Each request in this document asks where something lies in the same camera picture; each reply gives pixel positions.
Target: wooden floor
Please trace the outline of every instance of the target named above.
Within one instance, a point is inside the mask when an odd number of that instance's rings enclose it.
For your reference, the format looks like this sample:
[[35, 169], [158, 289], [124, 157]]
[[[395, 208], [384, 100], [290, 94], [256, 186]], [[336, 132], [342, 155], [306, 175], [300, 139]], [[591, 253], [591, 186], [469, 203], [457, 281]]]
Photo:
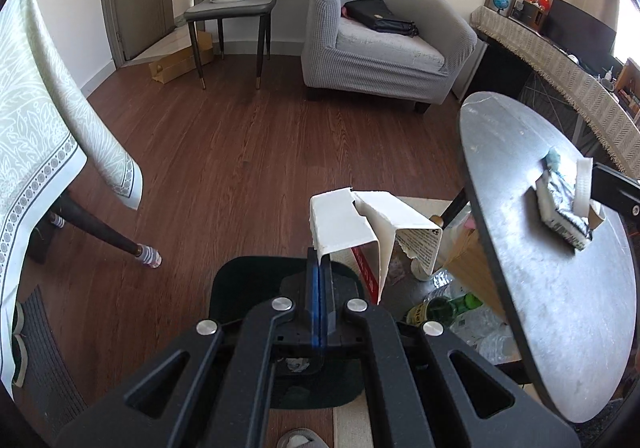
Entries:
[[[27, 262], [25, 298], [40, 284], [55, 338], [91, 404], [207, 316], [217, 270], [238, 255], [304, 256], [308, 201], [353, 186], [452, 199], [462, 187], [453, 98], [424, 116], [407, 102], [348, 93], [306, 101], [300, 59], [275, 56], [255, 89], [255, 58], [228, 56], [167, 85], [147, 66], [118, 70], [90, 102], [144, 175], [127, 209], [92, 165], [74, 198], [162, 254], [153, 271], [66, 226], [45, 266]], [[271, 412], [268, 446], [307, 426], [333, 444], [331, 411]]]

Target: doormat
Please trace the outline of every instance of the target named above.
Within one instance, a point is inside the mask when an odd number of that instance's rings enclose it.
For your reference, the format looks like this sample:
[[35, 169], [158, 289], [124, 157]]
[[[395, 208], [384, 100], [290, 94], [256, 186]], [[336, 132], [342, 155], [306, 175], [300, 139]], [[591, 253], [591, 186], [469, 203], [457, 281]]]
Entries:
[[87, 406], [62, 361], [49, 328], [39, 286], [22, 308], [24, 327], [20, 335], [28, 356], [23, 389], [56, 438], [62, 427], [78, 417]]

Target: chair leg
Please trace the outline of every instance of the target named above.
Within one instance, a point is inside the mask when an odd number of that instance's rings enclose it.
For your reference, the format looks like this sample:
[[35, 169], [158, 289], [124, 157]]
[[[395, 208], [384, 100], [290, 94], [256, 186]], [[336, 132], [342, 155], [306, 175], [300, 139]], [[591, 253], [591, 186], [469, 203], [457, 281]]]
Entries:
[[306, 87], [306, 99], [310, 102], [316, 102], [322, 97], [322, 89], [317, 87]]
[[260, 16], [260, 30], [258, 31], [258, 56], [255, 70], [255, 88], [260, 88], [260, 77], [262, 76], [262, 59], [264, 58], [264, 33], [267, 25], [267, 16]]
[[[160, 265], [161, 258], [156, 250], [142, 244], [136, 244], [124, 235], [120, 235], [116, 230], [100, 221], [100, 219], [71, 199], [66, 190], [55, 200], [51, 206], [51, 211], [70, 222], [76, 228], [119, 250], [130, 253], [153, 268], [157, 268]], [[149, 262], [145, 262], [147, 260], [146, 257], [149, 256], [157, 258], [149, 259]]]
[[220, 58], [225, 59], [225, 34], [222, 30], [222, 19], [218, 19], [218, 43], [220, 44]]
[[425, 102], [415, 102], [414, 111], [418, 114], [425, 114], [425, 112], [427, 112], [427, 109], [431, 107], [431, 105], [433, 104]]
[[271, 60], [271, 14], [267, 15], [266, 39], [267, 39], [267, 60]]
[[204, 75], [202, 73], [202, 61], [200, 60], [200, 48], [198, 46], [198, 35], [196, 34], [196, 23], [189, 22], [189, 37], [191, 38], [191, 49], [193, 50], [193, 59], [196, 63], [196, 69], [198, 70], [198, 76], [202, 83], [202, 88], [206, 89], [207, 86], [204, 83]]

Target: torn paper packaging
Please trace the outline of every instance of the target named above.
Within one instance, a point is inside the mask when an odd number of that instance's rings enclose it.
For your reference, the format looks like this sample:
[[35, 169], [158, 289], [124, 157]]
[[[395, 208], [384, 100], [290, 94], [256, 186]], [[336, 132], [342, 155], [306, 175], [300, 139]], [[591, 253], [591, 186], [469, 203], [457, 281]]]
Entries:
[[433, 272], [442, 229], [389, 192], [343, 188], [313, 196], [309, 207], [318, 259], [351, 248], [372, 302], [382, 297], [396, 240], [410, 259]]

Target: gray chair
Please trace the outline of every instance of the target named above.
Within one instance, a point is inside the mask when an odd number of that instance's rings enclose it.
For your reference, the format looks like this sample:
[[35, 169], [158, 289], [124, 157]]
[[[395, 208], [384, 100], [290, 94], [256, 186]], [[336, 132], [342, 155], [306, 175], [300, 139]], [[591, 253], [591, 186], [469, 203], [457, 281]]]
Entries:
[[305, 84], [441, 104], [476, 46], [474, 31], [444, 0], [385, 0], [415, 22], [420, 37], [381, 34], [342, 18], [353, 0], [309, 0], [302, 53]]
[[204, 76], [202, 74], [202, 62], [200, 60], [200, 50], [196, 40], [195, 23], [199, 21], [218, 20], [218, 39], [220, 42], [220, 54], [225, 57], [225, 37], [223, 34], [223, 19], [235, 17], [260, 17], [260, 29], [258, 31], [258, 56], [255, 74], [255, 87], [260, 88], [260, 77], [262, 75], [262, 57], [264, 55], [264, 43], [267, 43], [267, 59], [271, 57], [271, 10], [276, 4], [276, 0], [242, 0], [231, 3], [214, 3], [211, 0], [203, 2], [189, 8], [184, 13], [184, 18], [189, 25], [189, 35], [191, 37], [191, 48], [198, 70], [198, 76], [202, 82], [202, 88], [206, 89]]

